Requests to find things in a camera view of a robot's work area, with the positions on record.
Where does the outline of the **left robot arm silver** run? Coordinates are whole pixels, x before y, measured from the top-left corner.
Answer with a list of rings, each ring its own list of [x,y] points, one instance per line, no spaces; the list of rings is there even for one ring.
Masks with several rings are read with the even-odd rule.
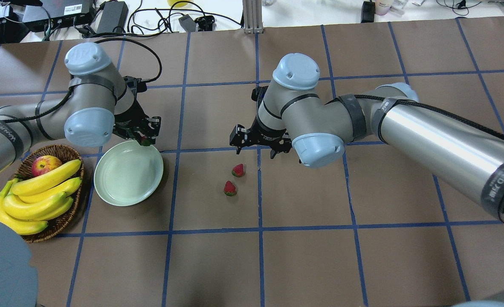
[[[122,76],[101,44],[71,47],[64,58],[71,79],[59,100],[0,107],[0,172],[40,142],[66,139],[101,147],[112,135],[154,145],[162,119],[145,114],[137,94],[148,80]]]

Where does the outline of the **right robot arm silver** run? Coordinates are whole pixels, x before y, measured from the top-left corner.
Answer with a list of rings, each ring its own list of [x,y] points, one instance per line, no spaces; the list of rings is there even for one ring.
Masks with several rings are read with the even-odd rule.
[[[504,134],[420,103],[404,82],[323,103],[319,73],[309,56],[285,55],[270,83],[252,91],[251,127],[236,125],[229,144],[237,152],[268,146],[272,156],[293,149],[304,166],[319,168],[340,159],[346,144],[374,135],[504,223]]]

